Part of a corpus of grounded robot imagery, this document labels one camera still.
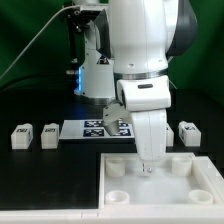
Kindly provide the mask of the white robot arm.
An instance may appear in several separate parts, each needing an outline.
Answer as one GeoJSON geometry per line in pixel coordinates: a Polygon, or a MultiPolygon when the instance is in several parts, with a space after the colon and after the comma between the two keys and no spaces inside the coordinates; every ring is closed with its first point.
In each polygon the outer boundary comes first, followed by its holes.
{"type": "Polygon", "coordinates": [[[171,106],[168,60],[183,54],[197,32],[189,0],[73,0],[84,15],[94,12],[97,51],[113,61],[116,100],[103,109],[110,135],[118,121],[133,127],[142,170],[166,153],[166,109],[171,106]]]}

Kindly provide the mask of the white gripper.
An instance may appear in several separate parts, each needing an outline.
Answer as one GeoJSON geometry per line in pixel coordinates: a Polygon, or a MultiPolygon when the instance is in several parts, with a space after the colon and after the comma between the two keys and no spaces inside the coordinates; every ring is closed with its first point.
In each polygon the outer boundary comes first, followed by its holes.
{"type": "MultiPolygon", "coordinates": [[[[143,80],[119,80],[118,99],[130,113],[136,148],[142,161],[156,161],[166,151],[166,109],[171,106],[169,79],[166,75],[143,80]]],[[[147,168],[151,174],[152,167],[147,168]]]]}

